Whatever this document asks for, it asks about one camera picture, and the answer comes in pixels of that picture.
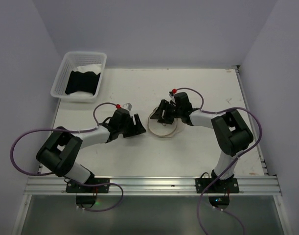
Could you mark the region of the white mesh laundry bag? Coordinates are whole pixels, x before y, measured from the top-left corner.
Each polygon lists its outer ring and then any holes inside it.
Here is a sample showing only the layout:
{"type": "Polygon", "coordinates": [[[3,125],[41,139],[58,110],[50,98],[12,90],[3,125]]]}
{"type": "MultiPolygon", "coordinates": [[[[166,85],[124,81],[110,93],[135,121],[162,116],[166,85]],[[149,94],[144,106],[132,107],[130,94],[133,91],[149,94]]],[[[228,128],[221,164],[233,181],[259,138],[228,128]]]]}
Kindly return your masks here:
{"type": "Polygon", "coordinates": [[[150,119],[151,115],[158,108],[154,108],[152,113],[147,118],[147,131],[156,138],[172,138],[185,129],[185,126],[179,119],[176,119],[173,124],[154,123],[150,119]]]}

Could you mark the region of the black bra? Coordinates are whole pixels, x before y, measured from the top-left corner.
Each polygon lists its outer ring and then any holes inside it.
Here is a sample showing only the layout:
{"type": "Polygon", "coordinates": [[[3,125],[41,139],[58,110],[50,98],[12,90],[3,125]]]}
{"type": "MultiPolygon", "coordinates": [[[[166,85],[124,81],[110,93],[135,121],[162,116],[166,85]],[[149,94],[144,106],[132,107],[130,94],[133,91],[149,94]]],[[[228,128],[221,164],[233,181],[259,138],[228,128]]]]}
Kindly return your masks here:
{"type": "Polygon", "coordinates": [[[65,93],[72,94],[75,92],[86,92],[95,95],[100,75],[101,73],[96,74],[93,71],[85,73],[72,71],[69,76],[65,93]]]}

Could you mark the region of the white bra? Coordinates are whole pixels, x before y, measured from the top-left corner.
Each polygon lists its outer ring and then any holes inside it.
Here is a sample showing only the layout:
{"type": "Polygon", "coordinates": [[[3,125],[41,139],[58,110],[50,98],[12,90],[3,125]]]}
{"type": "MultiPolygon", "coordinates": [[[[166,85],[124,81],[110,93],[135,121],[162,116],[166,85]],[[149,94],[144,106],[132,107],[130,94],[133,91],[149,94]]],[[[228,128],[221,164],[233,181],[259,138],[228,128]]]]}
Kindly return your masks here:
{"type": "MultiPolygon", "coordinates": [[[[72,71],[79,71],[82,73],[88,72],[88,71],[93,71],[94,73],[98,74],[101,73],[101,65],[100,64],[91,64],[91,65],[86,65],[86,66],[78,66],[72,71]]],[[[75,92],[72,94],[68,94],[71,97],[92,97],[94,95],[86,92],[75,92]]]]}

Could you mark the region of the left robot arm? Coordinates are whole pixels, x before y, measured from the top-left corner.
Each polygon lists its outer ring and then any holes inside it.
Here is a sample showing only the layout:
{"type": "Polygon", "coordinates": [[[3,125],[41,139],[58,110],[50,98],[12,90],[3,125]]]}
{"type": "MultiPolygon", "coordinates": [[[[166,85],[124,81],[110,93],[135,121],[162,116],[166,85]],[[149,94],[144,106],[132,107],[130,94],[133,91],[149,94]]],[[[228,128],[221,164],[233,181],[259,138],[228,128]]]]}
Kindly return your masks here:
{"type": "Polygon", "coordinates": [[[131,116],[128,110],[119,108],[92,131],[72,134],[64,127],[53,131],[38,151],[36,159],[58,177],[68,178],[80,185],[88,184],[94,174],[76,162],[81,149],[110,143],[119,135],[129,138],[145,132],[138,114],[131,116]]]}

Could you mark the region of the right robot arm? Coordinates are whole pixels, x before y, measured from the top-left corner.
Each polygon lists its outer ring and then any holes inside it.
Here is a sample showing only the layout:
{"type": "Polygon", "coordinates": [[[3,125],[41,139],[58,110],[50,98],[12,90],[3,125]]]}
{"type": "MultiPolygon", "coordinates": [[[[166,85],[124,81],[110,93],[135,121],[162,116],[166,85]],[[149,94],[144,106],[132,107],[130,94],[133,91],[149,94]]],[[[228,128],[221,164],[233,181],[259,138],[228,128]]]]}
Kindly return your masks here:
{"type": "Polygon", "coordinates": [[[221,113],[203,111],[192,106],[185,92],[172,95],[170,101],[161,100],[149,119],[169,125],[181,120],[186,125],[206,127],[214,131],[221,153],[211,177],[201,177],[199,180],[200,186],[207,188],[207,192],[219,192],[233,184],[239,155],[253,142],[253,134],[236,108],[221,113]]]}

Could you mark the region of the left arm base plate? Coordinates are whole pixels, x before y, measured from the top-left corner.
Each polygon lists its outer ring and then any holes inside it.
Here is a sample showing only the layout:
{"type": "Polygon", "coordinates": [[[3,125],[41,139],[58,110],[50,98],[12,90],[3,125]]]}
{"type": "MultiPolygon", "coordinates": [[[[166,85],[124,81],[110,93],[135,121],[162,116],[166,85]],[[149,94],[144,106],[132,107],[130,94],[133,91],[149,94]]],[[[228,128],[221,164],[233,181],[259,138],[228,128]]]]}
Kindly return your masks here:
{"type": "Polygon", "coordinates": [[[109,178],[90,178],[85,184],[88,186],[83,186],[81,184],[70,181],[67,183],[66,192],[67,193],[108,193],[109,192],[109,178]]]}

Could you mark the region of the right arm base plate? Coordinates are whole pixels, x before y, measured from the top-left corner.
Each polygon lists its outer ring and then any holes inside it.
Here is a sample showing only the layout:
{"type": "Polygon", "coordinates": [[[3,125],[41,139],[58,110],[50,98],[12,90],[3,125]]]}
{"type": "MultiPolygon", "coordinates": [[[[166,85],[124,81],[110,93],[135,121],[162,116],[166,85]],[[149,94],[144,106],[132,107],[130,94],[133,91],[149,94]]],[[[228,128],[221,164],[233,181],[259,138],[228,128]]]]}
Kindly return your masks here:
{"type": "MultiPolygon", "coordinates": [[[[211,184],[214,178],[195,178],[195,187],[197,193],[202,193],[204,189],[211,184]]],[[[212,184],[205,193],[215,194],[215,193],[239,193],[240,189],[238,186],[238,181],[236,178],[232,177],[226,180],[217,180],[212,184]]]]}

